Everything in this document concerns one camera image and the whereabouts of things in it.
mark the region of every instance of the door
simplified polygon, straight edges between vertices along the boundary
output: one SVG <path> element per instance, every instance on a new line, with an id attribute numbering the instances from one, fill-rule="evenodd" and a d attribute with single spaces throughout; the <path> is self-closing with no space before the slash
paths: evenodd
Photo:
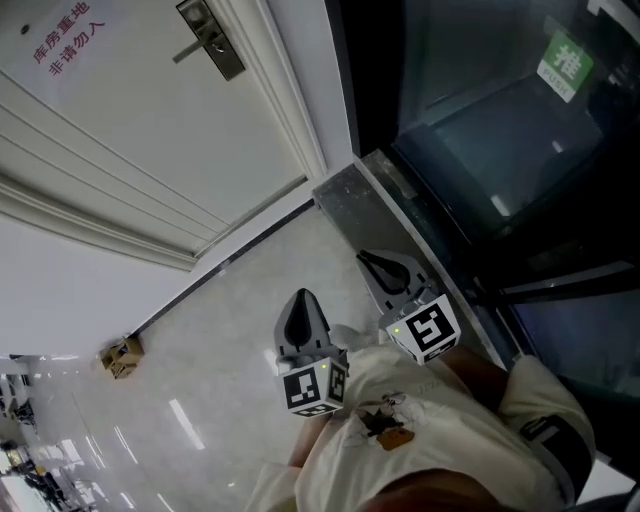
<path id="1" fill-rule="evenodd" d="M 0 166 L 197 254 L 304 173 L 250 63 L 226 81 L 202 48 L 173 62 L 196 41 L 177 3 L 3 2 Z"/>
<path id="2" fill-rule="evenodd" d="M 407 208 L 505 365 L 537 355 L 637 477 L 638 422 L 616 420 L 640 407 L 640 4 L 327 6 L 356 153 L 415 185 Z"/>

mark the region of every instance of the green sign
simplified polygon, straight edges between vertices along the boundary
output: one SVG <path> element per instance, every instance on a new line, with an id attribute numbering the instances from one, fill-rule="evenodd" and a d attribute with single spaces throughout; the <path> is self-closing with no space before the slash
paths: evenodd
<path id="1" fill-rule="evenodd" d="M 538 75 L 566 101 L 576 94 L 589 71 L 593 59 L 563 32 L 556 32 L 538 65 Z"/>

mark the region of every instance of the person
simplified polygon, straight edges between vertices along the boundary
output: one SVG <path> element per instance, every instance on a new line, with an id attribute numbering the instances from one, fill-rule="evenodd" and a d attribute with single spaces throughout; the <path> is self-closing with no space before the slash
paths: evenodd
<path id="1" fill-rule="evenodd" d="M 418 366 L 388 339 L 351 345 L 344 408 L 305 420 L 289 463 L 262 468 L 246 512 L 574 505 L 593 430 L 535 357 L 507 373 L 461 346 Z"/>

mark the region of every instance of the door lock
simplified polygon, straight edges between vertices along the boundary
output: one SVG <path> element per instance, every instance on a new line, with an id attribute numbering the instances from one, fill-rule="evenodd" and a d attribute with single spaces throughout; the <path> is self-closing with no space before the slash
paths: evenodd
<path id="1" fill-rule="evenodd" d="M 175 55 L 173 62 L 178 64 L 196 50 L 204 48 L 227 81 L 244 71 L 242 61 L 205 0 L 185 0 L 176 8 L 198 39 Z"/>

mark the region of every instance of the floor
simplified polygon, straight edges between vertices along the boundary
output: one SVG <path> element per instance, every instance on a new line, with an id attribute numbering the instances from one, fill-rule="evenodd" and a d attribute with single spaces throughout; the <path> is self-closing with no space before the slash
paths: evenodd
<path id="1" fill-rule="evenodd" d="M 329 323 L 375 332 L 353 251 L 312 208 L 146 329 L 128 378 L 97 359 L 35 360 L 33 455 L 101 511 L 242 510 L 303 421 L 283 410 L 269 364 L 276 318 L 301 287 Z"/>

